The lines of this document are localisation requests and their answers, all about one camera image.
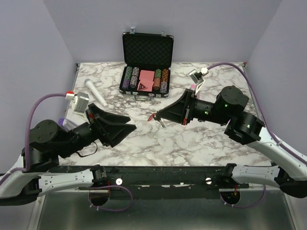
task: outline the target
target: gray wall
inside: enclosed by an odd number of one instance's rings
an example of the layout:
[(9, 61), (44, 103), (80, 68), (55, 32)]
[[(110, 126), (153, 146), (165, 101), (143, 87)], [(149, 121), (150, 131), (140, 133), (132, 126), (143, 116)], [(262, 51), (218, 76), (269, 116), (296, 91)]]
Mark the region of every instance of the gray wall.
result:
[(307, 153), (307, 1), (283, 0), (248, 61), (272, 130)]
[(174, 61), (247, 61), (281, 0), (44, 0), (77, 62), (123, 61), (121, 34), (175, 36)]
[[(75, 64), (41, 0), (0, 1), (0, 173), (24, 147), (25, 122), (41, 96), (72, 87)], [(64, 99), (39, 107), (38, 121), (64, 114)], [(33, 205), (0, 207), (0, 229), (27, 228)]]

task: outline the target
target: marble surface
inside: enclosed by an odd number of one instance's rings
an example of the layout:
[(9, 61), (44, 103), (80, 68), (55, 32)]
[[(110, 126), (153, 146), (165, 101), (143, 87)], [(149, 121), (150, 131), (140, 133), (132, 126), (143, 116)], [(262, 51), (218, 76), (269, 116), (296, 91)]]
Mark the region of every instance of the marble surface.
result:
[[(131, 95), (119, 93), (119, 83), (124, 63), (83, 63), (80, 66), (74, 92), (85, 92), (90, 96), (90, 103), (115, 114), (127, 115), (130, 123), (137, 129), (120, 144), (103, 147), (99, 141), (98, 152), (86, 158), (77, 154), (60, 159), (61, 165), (126, 165), (126, 166), (205, 166), (237, 163), (245, 165), (270, 165), (270, 160), (254, 149), (242, 146), (224, 134), (225, 126), (210, 122), (191, 121), (187, 126), (164, 121), (162, 128), (156, 121), (147, 122), (148, 117), (157, 110), (175, 102), (193, 83), (188, 73), (212, 63), (173, 63), (169, 97), (155, 98), (152, 102), (135, 101)], [(108, 106), (102, 105), (85, 87), (84, 80), (91, 79), (106, 99)], [(210, 70), (201, 89), (201, 99), (214, 102), (216, 95), (225, 86), (235, 85), (249, 98), (250, 93), (243, 76), (232, 67), (221, 66)], [(255, 114), (250, 99), (246, 111)], [(71, 106), (67, 118), (77, 124), (86, 119), (72, 112)], [(82, 155), (92, 153), (95, 145), (84, 148)]]

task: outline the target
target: pink object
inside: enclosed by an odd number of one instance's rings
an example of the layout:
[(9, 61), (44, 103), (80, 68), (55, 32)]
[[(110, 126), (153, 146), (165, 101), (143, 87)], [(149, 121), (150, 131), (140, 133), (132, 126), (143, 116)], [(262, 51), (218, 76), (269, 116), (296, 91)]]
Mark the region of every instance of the pink object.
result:
[(154, 71), (141, 70), (140, 80), (153, 81), (154, 80)]
[[(191, 85), (190, 90), (195, 90), (196, 89), (196, 85)], [(200, 93), (198, 92), (196, 95), (197, 99), (200, 98)]]
[(148, 80), (140, 80), (138, 90), (139, 91), (147, 91), (151, 92), (153, 90), (153, 81), (148, 81)]

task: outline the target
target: open black case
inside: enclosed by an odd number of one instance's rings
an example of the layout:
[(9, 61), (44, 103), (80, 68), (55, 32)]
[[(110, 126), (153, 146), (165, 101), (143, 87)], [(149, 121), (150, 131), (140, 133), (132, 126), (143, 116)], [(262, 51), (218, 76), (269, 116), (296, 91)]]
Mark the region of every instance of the open black case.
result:
[[(164, 34), (123, 33), (124, 58), (126, 66), (122, 74), (119, 91), (122, 94), (167, 97), (169, 92), (170, 68), (172, 63), (174, 37)], [(137, 89), (123, 89), (123, 81), (127, 67), (138, 67), (141, 70), (168, 69), (168, 81), (166, 93), (160, 91), (145, 92)]]

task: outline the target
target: white cylindrical object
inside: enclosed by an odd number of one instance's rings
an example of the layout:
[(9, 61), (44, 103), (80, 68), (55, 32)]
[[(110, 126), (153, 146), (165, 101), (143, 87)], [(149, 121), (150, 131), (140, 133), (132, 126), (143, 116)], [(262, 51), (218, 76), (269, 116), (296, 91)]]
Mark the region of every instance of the white cylindrical object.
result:
[(94, 94), (94, 96), (97, 98), (97, 100), (103, 106), (107, 106), (105, 99), (101, 96), (100, 92), (97, 90), (94, 83), (90, 79), (85, 79), (84, 83), (85, 83), (86, 87), (89, 88), (89, 90)]

